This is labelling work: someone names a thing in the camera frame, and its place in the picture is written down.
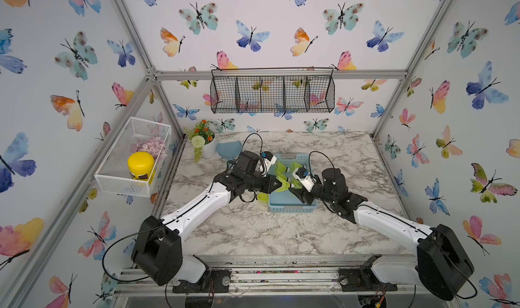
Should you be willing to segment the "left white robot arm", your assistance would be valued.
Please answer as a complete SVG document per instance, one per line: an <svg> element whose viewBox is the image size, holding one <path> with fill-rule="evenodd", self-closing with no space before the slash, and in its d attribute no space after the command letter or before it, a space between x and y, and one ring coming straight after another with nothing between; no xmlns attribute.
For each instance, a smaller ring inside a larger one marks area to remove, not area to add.
<svg viewBox="0 0 520 308"><path fill-rule="evenodd" d="M245 191L270 194L280 190L283 182L269 174L269 168L276 163L271 152L243 151L181 209L161 218L145 219L131 254L134 264L159 286L172 280L199 282L208 268L196 257L184 254L184 241L202 222Z"/></svg>

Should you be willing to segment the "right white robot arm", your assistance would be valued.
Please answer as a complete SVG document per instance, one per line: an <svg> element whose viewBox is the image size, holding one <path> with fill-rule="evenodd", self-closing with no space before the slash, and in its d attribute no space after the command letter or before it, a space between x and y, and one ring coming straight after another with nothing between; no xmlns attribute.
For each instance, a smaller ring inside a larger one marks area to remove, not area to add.
<svg viewBox="0 0 520 308"><path fill-rule="evenodd" d="M291 190L300 201L319 200L342 219L375 230L414 255L405 263L384 262L377 257L369 269L379 282L422 286L443 301L452 301L469 283L475 268L448 226L429 227L376 206L349 191L338 168L327 168L318 178L299 167L292 171L292 176L302 185Z"/></svg>

